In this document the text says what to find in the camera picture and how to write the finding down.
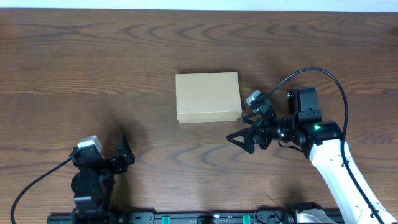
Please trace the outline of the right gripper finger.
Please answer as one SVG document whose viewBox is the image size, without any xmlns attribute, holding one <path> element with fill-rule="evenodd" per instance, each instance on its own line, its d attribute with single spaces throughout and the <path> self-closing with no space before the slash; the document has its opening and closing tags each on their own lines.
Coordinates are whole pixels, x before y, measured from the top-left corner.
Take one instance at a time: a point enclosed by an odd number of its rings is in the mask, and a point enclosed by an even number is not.
<svg viewBox="0 0 398 224">
<path fill-rule="evenodd" d="M 269 122 L 269 120 L 276 118 L 276 113 L 275 109 L 272 107 L 272 103 L 270 99 L 267 96 L 264 96 L 264 104 L 260 107 L 260 110 L 258 112 L 253 112 L 244 116 L 243 121 L 247 124 L 253 124 L 254 120 L 252 120 L 252 117 L 255 117 L 256 115 L 260 115 L 261 119 L 263 119 L 266 123 Z"/>
<path fill-rule="evenodd" d="M 226 139 L 230 143 L 239 146 L 241 149 L 249 154 L 253 154 L 255 151 L 254 145 L 256 144 L 255 135 L 257 131 L 252 128 L 244 128 L 235 133 L 227 135 Z"/>
</svg>

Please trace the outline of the brown cardboard box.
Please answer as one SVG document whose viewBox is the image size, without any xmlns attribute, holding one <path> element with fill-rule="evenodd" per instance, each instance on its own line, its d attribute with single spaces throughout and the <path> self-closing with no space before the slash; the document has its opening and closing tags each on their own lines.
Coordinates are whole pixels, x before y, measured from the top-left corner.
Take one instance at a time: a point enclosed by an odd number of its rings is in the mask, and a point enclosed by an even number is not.
<svg viewBox="0 0 398 224">
<path fill-rule="evenodd" d="M 175 76 L 179 123 L 236 121 L 242 115 L 237 72 Z"/>
</svg>

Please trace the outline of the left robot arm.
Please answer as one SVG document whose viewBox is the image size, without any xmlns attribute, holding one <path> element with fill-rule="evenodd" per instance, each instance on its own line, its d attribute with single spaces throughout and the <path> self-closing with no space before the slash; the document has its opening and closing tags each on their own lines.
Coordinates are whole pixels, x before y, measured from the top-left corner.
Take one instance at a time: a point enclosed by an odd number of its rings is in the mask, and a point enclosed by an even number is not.
<svg viewBox="0 0 398 224">
<path fill-rule="evenodd" d="M 128 223 L 126 212 L 111 205 L 116 174 L 127 172 L 135 163 L 127 137 L 121 134 L 117 156 L 104 159 L 103 146 L 97 136 L 82 139 L 70 154 L 73 165 L 78 168 L 71 181 L 76 208 L 72 212 L 72 223 Z"/>
</svg>

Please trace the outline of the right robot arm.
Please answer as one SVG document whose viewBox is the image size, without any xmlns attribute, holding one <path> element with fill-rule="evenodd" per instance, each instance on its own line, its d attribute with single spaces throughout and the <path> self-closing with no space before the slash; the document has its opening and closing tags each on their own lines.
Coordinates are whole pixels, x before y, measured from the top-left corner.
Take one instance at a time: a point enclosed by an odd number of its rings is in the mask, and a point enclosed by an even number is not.
<svg viewBox="0 0 398 224">
<path fill-rule="evenodd" d="M 287 92 L 290 117 L 277 118 L 271 102 L 255 91 L 247 104 L 253 112 L 243 118 L 249 127 L 227 140 L 252 154 L 255 146 L 266 150 L 272 141 L 304 154 L 325 180 L 345 223 L 396 223 L 360 173 L 334 121 L 322 121 L 314 87 Z"/>
</svg>

